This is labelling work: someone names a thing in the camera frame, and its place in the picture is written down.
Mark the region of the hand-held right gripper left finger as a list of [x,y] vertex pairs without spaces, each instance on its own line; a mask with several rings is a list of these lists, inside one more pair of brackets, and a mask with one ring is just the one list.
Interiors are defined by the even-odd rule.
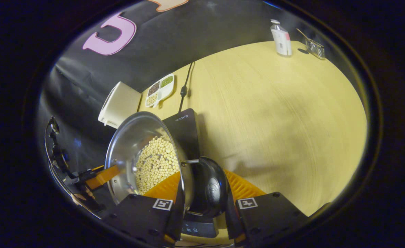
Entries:
[[129,194],[102,219],[106,227],[147,247],[173,247],[179,241],[185,196],[179,172],[152,188],[147,196]]

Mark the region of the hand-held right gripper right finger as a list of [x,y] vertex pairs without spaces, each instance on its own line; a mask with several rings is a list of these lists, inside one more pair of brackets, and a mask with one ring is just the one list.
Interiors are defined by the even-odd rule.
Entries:
[[266,194],[239,175],[225,171],[226,224],[236,247],[270,247],[286,242],[308,217],[282,193]]

